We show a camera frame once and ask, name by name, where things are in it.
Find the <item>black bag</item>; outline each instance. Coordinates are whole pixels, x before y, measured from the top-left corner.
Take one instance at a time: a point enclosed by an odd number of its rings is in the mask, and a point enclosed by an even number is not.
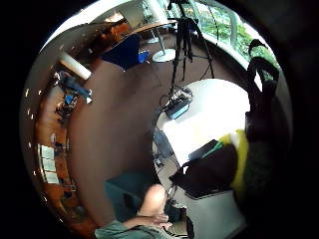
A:
[[[224,191],[234,178],[237,169],[237,152],[227,144],[209,155],[185,163],[169,179],[193,196]]]
[[[258,46],[267,48],[259,40],[252,40],[248,49],[250,57],[251,50]],[[265,72],[272,77],[271,80],[266,80]],[[261,80],[262,91],[259,91],[254,82],[257,73]],[[279,71],[267,60],[253,57],[249,62],[246,74],[250,111],[246,113],[245,133],[249,141],[270,139],[273,132],[271,103],[275,95]]]

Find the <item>tripod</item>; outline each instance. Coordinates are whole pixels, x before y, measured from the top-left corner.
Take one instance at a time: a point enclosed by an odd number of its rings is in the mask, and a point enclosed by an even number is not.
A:
[[[214,78],[213,68],[211,65],[212,58],[209,54],[206,42],[201,34],[201,31],[198,28],[196,22],[192,18],[186,17],[186,15],[183,11],[181,4],[188,3],[187,0],[170,0],[169,4],[167,6],[168,10],[171,9],[172,3],[175,3],[178,5],[178,7],[180,9],[181,17],[180,18],[168,18],[169,20],[177,21],[176,52],[175,52],[175,58],[172,61],[173,70],[172,70],[172,77],[171,77],[170,89],[169,89],[169,94],[168,94],[169,105],[174,105],[174,99],[172,98],[172,96],[174,94],[174,89],[175,89],[174,82],[175,82],[175,77],[176,77],[176,69],[177,69],[177,66],[178,66],[178,63],[180,60],[183,60],[182,79],[181,79],[182,81],[184,81],[184,76],[185,76],[186,59],[188,58],[192,62],[193,57],[207,59],[209,67],[210,67],[210,71],[211,71],[211,77]],[[192,53],[190,30],[194,30],[198,34],[198,37],[199,37],[199,39],[204,47],[206,57],[198,56],[198,55],[195,55]],[[182,46],[183,58],[182,59],[179,58],[181,40],[183,42],[183,46]]]

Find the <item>electronic device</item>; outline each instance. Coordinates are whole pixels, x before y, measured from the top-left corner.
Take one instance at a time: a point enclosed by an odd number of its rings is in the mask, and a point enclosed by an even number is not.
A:
[[[189,104],[189,98],[186,98],[185,96],[178,97],[171,105],[168,105],[167,110],[165,111],[166,116],[171,120],[177,119],[188,110]]]
[[[188,155],[188,160],[195,160],[198,158],[202,158],[206,153],[208,153],[211,149],[213,149],[218,144],[218,141],[213,139],[203,145],[202,147],[198,148],[194,152]]]

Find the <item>human knee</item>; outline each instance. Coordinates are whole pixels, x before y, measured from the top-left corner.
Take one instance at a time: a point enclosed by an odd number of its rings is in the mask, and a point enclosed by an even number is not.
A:
[[[154,184],[149,188],[147,198],[152,200],[164,200],[165,195],[165,189],[160,184]]]

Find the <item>black stand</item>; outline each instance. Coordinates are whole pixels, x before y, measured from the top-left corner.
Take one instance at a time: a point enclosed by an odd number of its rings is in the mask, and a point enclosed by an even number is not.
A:
[[[182,79],[181,79],[182,81],[184,81],[186,58],[189,58],[189,60],[192,62],[193,57],[200,57],[200,58],[207,59],[208,63],[209,63],[210,71],[211,71],[211,77],[214,78],[213,68],[211,65],[212,58],[209,54],[206,42],[201,34],[201,31],[193,19],[185,16],[185,13],[184,13],[183,8],[181,6],[182,3],[188,3],[188,2],[186,0],[170,0],[168,7],[167,7],[168,10],[171,9],[171,3],[176,3],[178,5],[178,7],[180,9],[180,13],[181,13],[181,18],[168,18],[169,20],[177,21],[176,51],[175,51],[175,58],[172,61],[173,70],[172,70],[172,77],[171,77],[170,89],[169,89],[169,94],[168,94],[169,100],[170,100],[169,104],[173,104],[173,101],[174,101],[172,96],[174,94],[174,89],[175,89],[174,82],[175,82],[175,76],[176,76],[176,69],[177,69],[179,61],[183,60],[183,65],[182,65],[183,72],[182,72]],[[194,30],[198,34],[198,37],[199,37],[199,39],[204,47],[206,57],[197,56],[197,55],[192,53],[190,30]],[[182,59],[179,58],[181,40],[183,42],[182,49],[183,49],[183,53],[184,53],[184,56]]]
[[[213,69],[212,69],[212,65],[211,65],[212,58],[209,54],[206,42],[201,34],[201,31],[193,19],[186,17],[186,15],[183,11],[183,8],[181,6],[181,4],[183,4],[183,3],[188,3],[187,0],[170,0],[169,4],[167,6],[168,10],[171,9],[172,3],[175,3],[178,5],[178,7],[180,9],[181,17],[180,18],[168,18],[169,20],[177,21],[177,33],[176,33],[175,57],[172,61],[173,70],[172,70],[170,89],[169,89],[169,93],[168,93],[169,103],[166,107],[164,107],[164,111],[170,119],[176,119],[179,116],[181,116],[185,111],[188,110],[189,104],[191,102],[191,99],[189,99],[185,95],[180,95],[176,99],[173,97],[174,91],[176,88],[176,85],[175,85],[176,69],[177,69],[179,61],[183,60],[182,79],[181,79],[182,81],[184,81],[184,77],[185,77],[185,68],[186,68],[186,59],[187,58],[191,62],[192,62],[193,57],[200,57],[200,58],[207,59],[209,67],[210,67],[212,78],[214,78],[214,73],[213,73]],[[199,37],[199,39],[204,47],[204,51],[206,53],[205,57],[197,56],[197,55],[192,53],[190,30],[196,31],[196,33],[198,34],[198,37]],[[179,58],[181,40],[183,42],[183,46],[182,46],[183,58],[182,59]]]

